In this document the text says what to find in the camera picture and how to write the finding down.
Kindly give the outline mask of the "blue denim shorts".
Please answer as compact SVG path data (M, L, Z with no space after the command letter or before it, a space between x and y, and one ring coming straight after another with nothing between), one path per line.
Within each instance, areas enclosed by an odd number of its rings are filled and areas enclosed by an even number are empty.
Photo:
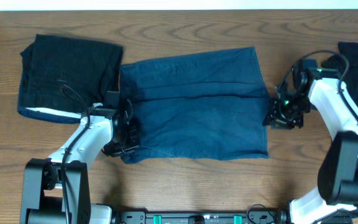
M266 159L269 94L253 47L123 65L140 145L122 160Z

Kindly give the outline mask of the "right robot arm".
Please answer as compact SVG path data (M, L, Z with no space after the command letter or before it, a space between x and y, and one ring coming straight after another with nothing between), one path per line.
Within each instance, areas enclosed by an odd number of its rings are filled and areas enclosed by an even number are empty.
M276 213L275 223L352 223L358 218L358 107L337 70L304 68L287 72L276 87L263 124L277 129L303 127L315 108L332 143L318 171L317 186Z

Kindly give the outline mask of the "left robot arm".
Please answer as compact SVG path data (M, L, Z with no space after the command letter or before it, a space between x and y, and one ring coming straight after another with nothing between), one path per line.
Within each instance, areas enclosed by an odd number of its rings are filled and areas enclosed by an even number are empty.
M91 203L88 171L99 153L120 157L138 147L132 116L129 100L88 108L60 149L31 159L24 169L20 223L119 223L111 206Z

